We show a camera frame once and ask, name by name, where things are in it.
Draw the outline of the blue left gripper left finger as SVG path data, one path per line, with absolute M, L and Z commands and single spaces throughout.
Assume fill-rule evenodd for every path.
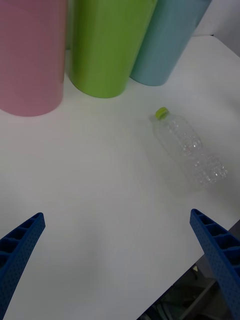
M 2 320 L 29 261 L 46 227 L 38 212 L 0 240 L 0 319 Z

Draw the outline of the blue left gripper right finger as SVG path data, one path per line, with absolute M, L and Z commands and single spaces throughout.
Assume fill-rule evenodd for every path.
M 240 318 L 240 241 L 197 209 L 189 221 L 235 320 Z

